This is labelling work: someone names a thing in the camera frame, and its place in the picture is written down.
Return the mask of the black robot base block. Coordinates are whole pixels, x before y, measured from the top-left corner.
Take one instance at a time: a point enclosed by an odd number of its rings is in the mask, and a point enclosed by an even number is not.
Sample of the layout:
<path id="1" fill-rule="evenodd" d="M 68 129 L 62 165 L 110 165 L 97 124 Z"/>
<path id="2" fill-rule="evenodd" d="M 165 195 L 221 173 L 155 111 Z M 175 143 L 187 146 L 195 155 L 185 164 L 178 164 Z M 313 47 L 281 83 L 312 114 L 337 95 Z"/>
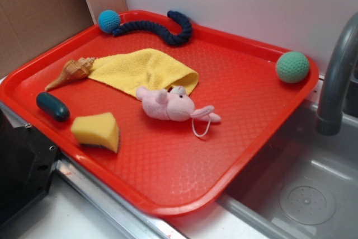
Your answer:
<path id="1" fill-rule="evenodd" d="M 1 228 L 48 195 L 60 150 L 34 126 L 1 112 Z"/>

